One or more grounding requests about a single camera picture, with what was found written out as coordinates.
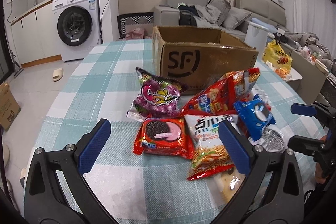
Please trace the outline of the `person's right hand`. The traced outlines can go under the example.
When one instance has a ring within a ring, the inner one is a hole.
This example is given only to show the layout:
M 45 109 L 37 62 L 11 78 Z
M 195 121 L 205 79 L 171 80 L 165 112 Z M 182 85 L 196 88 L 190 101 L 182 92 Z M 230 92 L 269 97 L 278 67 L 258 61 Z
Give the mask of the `person's right hand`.
M 324 184 L 326 182 L 326 178 L 323 176 L 323 170 L 321 165 L 317 162 L 315 165 L 315 180 L 318 184 Z

